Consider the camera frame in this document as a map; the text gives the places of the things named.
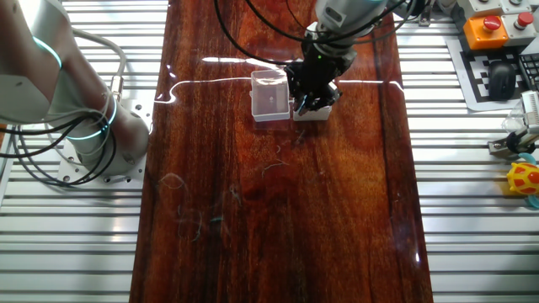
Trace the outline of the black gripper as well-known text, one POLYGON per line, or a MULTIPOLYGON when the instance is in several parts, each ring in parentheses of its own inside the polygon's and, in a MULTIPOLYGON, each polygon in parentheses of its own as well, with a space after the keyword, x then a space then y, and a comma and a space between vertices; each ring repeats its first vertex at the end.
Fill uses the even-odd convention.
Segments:
POLYGON ((285 68, 294 111, 306 113, 332 106, 342 96, 332 81, 351 67, 357 52, 353 46, 326 49, 323 45, 303 42, 302 54, 303 61, 291 62, 285 68))

